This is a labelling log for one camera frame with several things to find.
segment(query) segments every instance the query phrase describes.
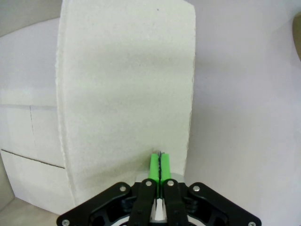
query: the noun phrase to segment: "white backdrop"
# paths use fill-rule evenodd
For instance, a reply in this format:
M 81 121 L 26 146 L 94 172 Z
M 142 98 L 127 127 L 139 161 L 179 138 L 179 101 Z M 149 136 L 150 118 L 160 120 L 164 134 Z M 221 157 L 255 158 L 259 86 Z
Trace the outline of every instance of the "white backdrop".
M 264 226 L 301 225 L 299 0 L 189 0 L 197 15 L 186 181 L 201 181 Z

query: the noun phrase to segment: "white wall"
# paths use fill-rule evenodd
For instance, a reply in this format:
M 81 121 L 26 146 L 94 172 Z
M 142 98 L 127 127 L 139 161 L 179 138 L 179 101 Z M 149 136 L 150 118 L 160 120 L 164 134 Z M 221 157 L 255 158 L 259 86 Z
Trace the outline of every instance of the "white wall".
M 17 198 L 54 213 L 73 207 L 58 135 L 59 18 L 0 37 L 0 151 Z
M 189 0 L 197 13 L 186 179 L 267 226 L 301 224 L 301 62 L 297 0 Z

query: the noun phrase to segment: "white foam block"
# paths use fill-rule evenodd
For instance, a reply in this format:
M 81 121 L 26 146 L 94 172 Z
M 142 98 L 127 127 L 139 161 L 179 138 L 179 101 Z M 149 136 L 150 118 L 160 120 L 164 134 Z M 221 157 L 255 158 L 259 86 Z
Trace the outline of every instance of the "white foam block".
M 56 214 L 74 207 L 66 170 L 1 151 L 15 196 Z
M 58 113 L 77 204 L 133 183 L 154 151 L 184 173 L 194 56 L 195 11 L 185 1 L 64 1 Z
M 48 20 L 0 37 L 0 104 L 56 106 L 58 22 Z

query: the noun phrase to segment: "black metal bracket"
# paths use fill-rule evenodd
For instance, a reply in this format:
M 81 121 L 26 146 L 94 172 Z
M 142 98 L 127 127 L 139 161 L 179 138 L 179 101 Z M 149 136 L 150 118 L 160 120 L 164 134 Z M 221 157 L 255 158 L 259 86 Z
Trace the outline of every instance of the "black metal bracket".
M 189 226 L 189 217 L 206 226 L 261 226 L 259 218 L 202 183 L 187 187 L 169 179 L 162 185 L 167 223 L 150 223 L 157 183 L 146 179 L 132 187 L 120 182 L 59 216 L 58 226 L 111 226 L 129 217 L 129 226 Z

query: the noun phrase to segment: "gray surface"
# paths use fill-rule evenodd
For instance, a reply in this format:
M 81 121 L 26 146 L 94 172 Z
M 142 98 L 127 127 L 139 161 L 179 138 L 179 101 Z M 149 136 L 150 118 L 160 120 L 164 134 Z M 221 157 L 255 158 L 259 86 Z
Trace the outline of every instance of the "gray surface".
M 0 37 L 60 16 L 62 0 L 0 0 Z
M 0 212 L 1 226 L 55 226 L 58 215 L 15 198 Z
M 13 190 L 11 189 L 2 158 L 0 155 L 0 211 L 14 198 Z
M 264 226 L 301 224 L 300 0 L 188 0 L 196 61 L 186 181 L 200 181 Z

